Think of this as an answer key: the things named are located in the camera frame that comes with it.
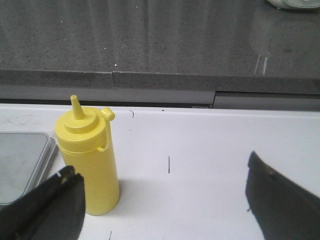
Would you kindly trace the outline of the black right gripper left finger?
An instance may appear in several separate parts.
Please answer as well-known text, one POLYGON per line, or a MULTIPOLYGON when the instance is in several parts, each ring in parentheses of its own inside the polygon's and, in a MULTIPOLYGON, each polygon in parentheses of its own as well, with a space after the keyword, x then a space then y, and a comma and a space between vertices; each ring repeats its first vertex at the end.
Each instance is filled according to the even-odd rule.
POLYGON ((2 240, 76 240, 86 212, 84 178, 66 166, 0 211, 2 240))

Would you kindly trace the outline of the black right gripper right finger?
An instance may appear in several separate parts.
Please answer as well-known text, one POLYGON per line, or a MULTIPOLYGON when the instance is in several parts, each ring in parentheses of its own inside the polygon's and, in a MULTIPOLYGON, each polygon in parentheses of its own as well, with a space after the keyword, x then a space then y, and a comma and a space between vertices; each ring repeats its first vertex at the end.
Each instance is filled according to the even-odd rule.
POLYGON ((318 240, 320 199, 252 152, 245 196, 266 240, 318 240))

